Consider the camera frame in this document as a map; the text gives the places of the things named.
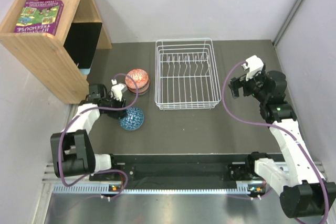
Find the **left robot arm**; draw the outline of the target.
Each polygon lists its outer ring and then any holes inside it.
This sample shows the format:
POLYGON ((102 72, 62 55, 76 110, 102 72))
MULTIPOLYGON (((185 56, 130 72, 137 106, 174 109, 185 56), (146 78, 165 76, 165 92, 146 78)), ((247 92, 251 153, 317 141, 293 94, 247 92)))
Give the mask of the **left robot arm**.
POLYGON ((101 172, 107 180, 117 178, 119 168, 113 164, 113 155, 95 154, 89 133, 103 114, 117 120, 127 116, 124 109, 126 100, 123 98, 126 89, 125 84, 117 83, 116 80, 112 81, 110 91, 103 84, 89 86, 89 94, 79 103, 71 120, 72 125, 50 138, 52 161, 58 178, 61 177, 60 168, 64 177, 101 172))

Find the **red patterned white bowl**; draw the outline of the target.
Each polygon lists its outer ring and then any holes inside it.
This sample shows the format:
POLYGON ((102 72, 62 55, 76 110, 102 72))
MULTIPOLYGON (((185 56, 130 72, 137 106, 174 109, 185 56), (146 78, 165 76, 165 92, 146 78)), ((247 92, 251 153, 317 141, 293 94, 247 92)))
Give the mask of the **red patterned white bowl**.
POLYGON ((133 69, 127 73, 127 77, 125 77, 125 83, 128 88, 135 89, 134 82, 130 79, 130 77, 136 82, 137 87, 143 88, 147 85, 149 81, 148 73, 143 69, 133 69))

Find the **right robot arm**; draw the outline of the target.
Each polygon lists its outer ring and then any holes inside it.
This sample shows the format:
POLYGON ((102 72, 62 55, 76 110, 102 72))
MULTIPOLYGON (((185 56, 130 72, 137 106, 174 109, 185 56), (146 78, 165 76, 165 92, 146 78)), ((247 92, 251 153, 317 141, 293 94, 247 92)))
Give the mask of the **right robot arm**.
POLYGON ((288 218, 322 216, 325 223, 335 201, 335 183, 327 182, 307 151, 299 130, 297 116, 285 100, 286 76, 279 71, 257 71, 239 78, 226 78, 234 98, 242 88, 245 96, 259 102, 262 126, 269 128, 276 139, 288 172, 283 172, 266 153, 253 152, 247 157, 245 174, 256 180, 265 179, 278 194, 283 212, 288 218))

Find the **blue patterned bowl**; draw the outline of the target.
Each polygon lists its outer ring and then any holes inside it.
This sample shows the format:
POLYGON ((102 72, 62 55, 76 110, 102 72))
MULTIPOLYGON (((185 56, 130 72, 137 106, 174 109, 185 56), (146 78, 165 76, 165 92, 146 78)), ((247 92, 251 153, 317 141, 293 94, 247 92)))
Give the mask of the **blue patterned bowl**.
POLYGON ((126 109, 126 117, 119 120, 120 126, 127 131, 139 129, 144 122, 144 113, 137 107, 126 109))

